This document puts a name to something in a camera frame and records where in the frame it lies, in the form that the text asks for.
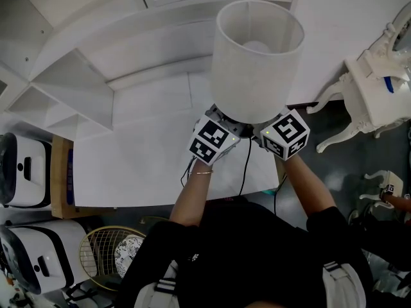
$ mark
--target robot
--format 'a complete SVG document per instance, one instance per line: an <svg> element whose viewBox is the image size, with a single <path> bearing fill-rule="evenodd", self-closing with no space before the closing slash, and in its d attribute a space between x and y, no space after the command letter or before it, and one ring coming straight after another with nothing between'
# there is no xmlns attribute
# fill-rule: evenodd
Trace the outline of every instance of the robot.
<svg viewBox="0 0 411 308"><path fill-rule="evenodd" d="M210 166L244 138L288 160L307 145L310 129L296 110L286 107L265 123L246 124L227 117L215 104L197 121L188 144L196 158Z"/></svg>

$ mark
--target lamp shade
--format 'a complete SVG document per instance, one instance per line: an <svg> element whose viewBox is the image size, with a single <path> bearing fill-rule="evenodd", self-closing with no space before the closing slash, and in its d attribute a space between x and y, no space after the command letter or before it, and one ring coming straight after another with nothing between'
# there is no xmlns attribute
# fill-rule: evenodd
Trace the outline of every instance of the lamp shade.
<svg viewBox="0 0 411 308"><path fill-rule="evenodd" d="M217 15L211 94L231 119L263 123L286 105L304 30L286 9L257 0L228 4Z"/></svg>

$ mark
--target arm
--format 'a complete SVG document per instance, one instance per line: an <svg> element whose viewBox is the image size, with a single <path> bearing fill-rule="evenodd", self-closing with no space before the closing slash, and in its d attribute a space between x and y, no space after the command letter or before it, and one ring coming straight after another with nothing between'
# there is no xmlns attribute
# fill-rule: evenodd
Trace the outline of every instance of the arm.
<svg viewBox="0 0 411 308"><path fill-rule="evenodd" d="M396 209L411 213L411 200L388 194L384 194L383 199L391 203Z"/></svg>
<svg viewBox="0 0 411 308"><path fill-rule="evenodd" d="M288 178L307 216L336 206L327 187L302 161L298 154L283 163Z"/></svg>
<svg viewBox="0 0 411 308"><path fill-rule="evenodd" d="M184 226L199 226L206 205L211 173L208 175L197 175L196 173L208 172L212 168L200 160L195 162L192 174L171 212L170 221Z"/></svg>

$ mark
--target white strap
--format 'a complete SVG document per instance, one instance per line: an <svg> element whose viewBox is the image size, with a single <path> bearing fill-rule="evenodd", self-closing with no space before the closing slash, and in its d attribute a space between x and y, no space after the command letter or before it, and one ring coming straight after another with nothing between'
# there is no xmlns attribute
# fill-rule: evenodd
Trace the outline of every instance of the white strap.
<svg viewBox="0 0 411 308"><path fill-rule="evenodd" d="M179 265L172 261L164 277L158 283L151 283L142 288L137 296L135 308L179 308L175 295L175 277Z"/></svg>
<svg viewBox="0 0 411 308"><path fill-rule="evenodd" d="M328 308L365 308L365 292L360 278L349 264L324 265L322 279Z"/></svg>

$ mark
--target black cable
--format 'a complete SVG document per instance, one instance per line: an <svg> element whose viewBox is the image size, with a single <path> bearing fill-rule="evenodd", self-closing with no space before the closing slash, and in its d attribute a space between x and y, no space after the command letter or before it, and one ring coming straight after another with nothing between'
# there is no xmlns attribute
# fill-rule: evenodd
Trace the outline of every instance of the black cable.
<svg viewBox="0 0 411 308"><path fill-rule="evenodd" d="M287 174L284 174L283 176L283 181L281 182L281 184L278 185L277 189L275 190L274 193L274 215L277 215L277 206L276 206L276 201L277 201L277 193L280 190L281 186L283 186L283 184L285 183L285 180L287 179Z"/></svg>
<svg viewBox="0 0 411 308"><path fill-rule="evenodd" d="M189 169L191 168L191 165L193 164L193 162L194 162L195 159L196 159L196 157L192 157L192 158L191 158L190 162L188 163L187 169L185 170L185 172L184 172L183 175L181 176L180 183L181 183L181 186L183 186L183 188L184 188L184 184L182 183L182 179L184 178L184 176L186 175L186 173L189 172Z"/></svg>
<svg viewBox="0 0 411 308"><path fill-rule="evenodd" d="M245 182L245 173L247 172L247 164L249 163L250 153L251 153L251 137L250 137L249 154L247 155L247 160L245 161L245 166L244 166L243 183L241 184L241 189L240 189L240 193L238 196L241 196L243 192L243 187L244 187L244 182Z"/></svg>
<svg viewBox="0 0 411 308"><path fill-rule="evenodd" d="M188 171L187 171L187 182L188 178L190 177L190 171L191 171L191 166L193 165L194 161L196 160L196 157L192 158L190 163L188 164Z"/></svg>

